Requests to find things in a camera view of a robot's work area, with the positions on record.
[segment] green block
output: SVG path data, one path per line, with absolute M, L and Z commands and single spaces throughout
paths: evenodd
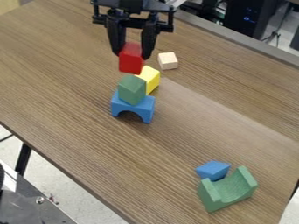
M 134 75 L 123 76 L 118 84 L 118 97 L 131 104 L 136 105 L 146 94 L 146 81 Z
M 206 211 L 212 213 L 251 197 L 257 187 L 258 183 L 253 175 L 242 165 L 232 175 L 216 182 L 212 182 L 209 178 L 202 179 L 198 196 Z

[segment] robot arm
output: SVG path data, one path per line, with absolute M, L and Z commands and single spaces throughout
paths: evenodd
M 147 60 L 155 49 L 156 38 L 160 32 L 173 32 L 174 7 L 157 0 L 91 0 L 94 6 L 93 22 L 105 25 L 112 51 L 119 55 L 126 42 L 126 29 L 142 29 L 142 57 Z M 111 8 L 101 14 L 101 6 Z M 131 17 L 131 14 L 149 13 L 147 18 Z M 168 21 L 160 21 L 158 13 L 168 14 Z

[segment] toy block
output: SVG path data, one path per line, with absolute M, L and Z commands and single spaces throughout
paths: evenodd
M 212 213 L 251 197 L 257 187 L 258 183 L 252 174 L 242 165 L 232 175 L 216 182 L 212 182 L 209 178 L 202 179 L 198 196 L 206 211 Z
M 150 66 L 144 66 L 138 78 L 146 81 L 146 94 L 149 95 L 160 84 L 160 72 Z
M 195 171 L 202 179 L 209 178 L 211 181 L 216 181 L 224 178 L 230 167 L 230 164 L 211 161 L 199 166 Z
M 158 62 L 162 70 L 178 68 L 177 56 L 173 52 L 159 53 Z
M 115 91 L 111 100 L 111 114 L 112 116 L 118 116 L 122 111 L 131 111 L 138 114 L 144 123 L 150 123 L 156 104 L 156 97 L 152 95 L 146 95 L 141 102 L 132 106 L 122 101 L 118 97 L 118 91 Z
M 142 48 L 136 43 L 126 43 L 119 53 L 119 69 L 126 74 L 140 74 L 143 68 Z
M 125 75 L 118 84 L 118 93 L 121 100 L 136 105 L 146 93 L 146 81 L 134 75 Z

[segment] red cube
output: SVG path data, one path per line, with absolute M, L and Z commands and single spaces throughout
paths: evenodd
M 126 74 L 140 74 L 143 69 L 142 48 L 136 43 L 126 43 L 119 54 L 120 71 Z

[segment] floor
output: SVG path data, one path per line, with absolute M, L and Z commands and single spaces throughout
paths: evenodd
M 18 7 L 17 1 L 8 1 L 7 7 L 9 8 L 4 10 L 2 6 L 5 0 L 0 0 L 0 15 Z M 270 20 L 264 37 L 267 37 L 276 29 L 284 10 L 285 8 L 282 7 Z M 299 52 L 289 48 L 289 43 L 293 38 L 298 25 L 299 13 L 292 12 L 287 17 L 280 30 L 281 39 L 278 46 L 283 51 L 293 53 L 297 56 L 299 56 Z M 274 39 L 269 44 L 275 46 L 276 40 Z M 10 133 L 6 129 L 0 126 L 0 139 L 9 134 Z M 0 143 L 0 159 L 10 167 L 14 167 L 17 162 L 17 155 L 20 147 L 21 142 L 16 137 L 12 137 Z M 37 153 L 33 152 L 25 177 L 45 195 L 53 195 L 55 200 L 59 202 L 58 206 L 79 224 L 127 223 L 109 208 L 100 203 L 100 201 L 75 184 L 65 174 L 45 161 Z
M 0 139 L 9 134 L 0 126 Z M 16 137 L 1 142 L 0 159 L 9 167 L 15 167 L 21 145 Z M 35 152 L 24 176 L 46 196 L 53 195 L 59 202 L 58 207 L 79 224 L 127 223 Z
M 286 10 L 286 6 L 287 6 L 286 4 L 283 5 L 276 12 L 276 14 L 270 19 L 267 29 L 264 33 L 263 39 L 268 37 L 273 31 L 276 30 L 277 26 L 282 21 L 282 17 Z M 294 37 L 294 33 L 296 32 L 298 25 L 299 25 L 299 12 L 291 11 L 291 13 L 284 20 L 282 24 L 282 28 L 279 30 L 281 36 L 279 39 L 278 48 L 299 57 L 299 51 L 289 47 L 289 44 L 291 43 L 292 38 Z M 276 38 L 274 38 L 269 44 L 271 46 L 276 46 Z

